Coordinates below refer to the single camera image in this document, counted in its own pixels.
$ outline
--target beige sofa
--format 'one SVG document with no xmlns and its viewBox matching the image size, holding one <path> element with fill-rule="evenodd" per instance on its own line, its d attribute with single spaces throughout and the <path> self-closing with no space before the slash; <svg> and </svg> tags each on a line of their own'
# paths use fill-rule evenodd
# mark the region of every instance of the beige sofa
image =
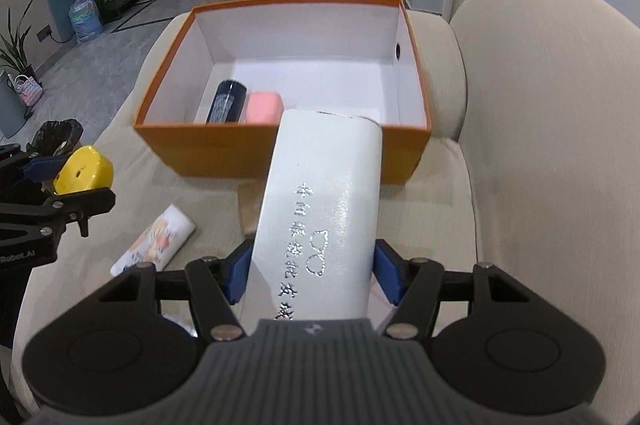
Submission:
<svg viewBox="0 0 640 425">
<path fill-rule="evenodd" d="M 594 408 L 624 423 L 640 408 L 640 30 L 601 0 L 466 0 L 450 25 L 410 18 L 434 134 L 412 180 L 383 188 L 378 235 L 450 269 L 495 262 L 590 329 L 607 355 Z M 169 203 L 198 225 L 170 267 L 242 240 L 238 182 L 176 176 L 130 127 L 181 20 L 96 144 L 114 162 L 116 208 L 92 219 L 88 239 L 70 228 L 58 261 L 31 276 L 11 371 L 31 411 L 26 342 L 105 283 Z M 185 306 L 163 309 L 186 318 Z M 440 325 L 460 315 L 450 309 Z"/>
</svg>

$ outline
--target gray trash bin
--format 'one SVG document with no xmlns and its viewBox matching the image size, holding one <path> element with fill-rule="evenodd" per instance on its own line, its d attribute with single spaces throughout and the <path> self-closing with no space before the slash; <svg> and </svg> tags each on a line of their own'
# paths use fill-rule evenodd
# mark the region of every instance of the gray trash bin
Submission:
<svg viewBox="0 0 640 425">
<path fill-rule="evenodd" d="M 20 97 L 9 86 L 9 75 L 0 70 L 0 132 L 11 138 L 20 131 L 26 120 L 26 107 Z"/>
</svg>

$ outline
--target yellow object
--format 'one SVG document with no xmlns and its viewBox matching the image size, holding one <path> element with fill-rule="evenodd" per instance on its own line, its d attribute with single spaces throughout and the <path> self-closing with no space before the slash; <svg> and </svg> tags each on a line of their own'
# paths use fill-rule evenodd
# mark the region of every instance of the yellow object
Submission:
<svg viewBox="0 0 640 425">
<path fill-rule="evenodd" d="M 53 189 L 61 195 L 111 187 L 112 183 L 113 164 L 93 145 L 85 145 L 66 161 L 53 180 Z"/>
</svg>

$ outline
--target metal bolt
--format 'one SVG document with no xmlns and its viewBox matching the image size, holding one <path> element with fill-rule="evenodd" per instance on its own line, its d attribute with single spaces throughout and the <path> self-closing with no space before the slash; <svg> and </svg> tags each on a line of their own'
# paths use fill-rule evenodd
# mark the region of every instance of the metal bolt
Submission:
<svg viewBox="0 0 640 425">
<path fill-rule="evenodd" d="M 385 333 L 392 339 L 411 340 L 418 336 L 418 328 L 413 324 L 398 322 L 396 324 L 387 326 L 385 329 Z"/>
<path fill-rule="evenodd" d="M 235 324 L 220 324 L 211 328 L 211 338 L 218 342 L 238 340 L 244 331 Z"/>
</svg>

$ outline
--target sofa seat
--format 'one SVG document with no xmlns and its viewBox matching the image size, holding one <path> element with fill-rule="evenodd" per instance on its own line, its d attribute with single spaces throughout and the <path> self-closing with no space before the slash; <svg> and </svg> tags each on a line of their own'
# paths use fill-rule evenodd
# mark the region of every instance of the sofa seat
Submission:
<svg viewBox="0 0 640 425">
<path fill-rule="evenodd" d="M 178 176 L 146 146 L 131 127 L 135 110 L 158 63 L 175 36 L 182 16 L 163 32 L 149 53 L 129 98 L 96 142 L 113 161 L 116 206 L 94 217 L 82 239 L 69 225 L 58 247 L 58 260 L 33 270 L 15 333 L 11 383 L 31 413 L 37 404 L 22 376 L 22 352 L 30 338 L 71 306 L 110 280 L 113 263 L 171 203 L 197 229 L 168 265 L 181 269 L 204 255 L 225 257 L 243 239 L 238 217 L 238 180 Z M 476 262 L 476 236 L 468 172 L 458 144 L 431 138 L 414 176 L 405 186 L 381 192 L 378 236 L 403 257 L 429 257 L 449 269 L 469 271 Z M 189 325 L 186 303 L 164 303 L 162 312 Z M 465 314 L 465 307 L 443 305 L 446 323 Z"/>
</svg>

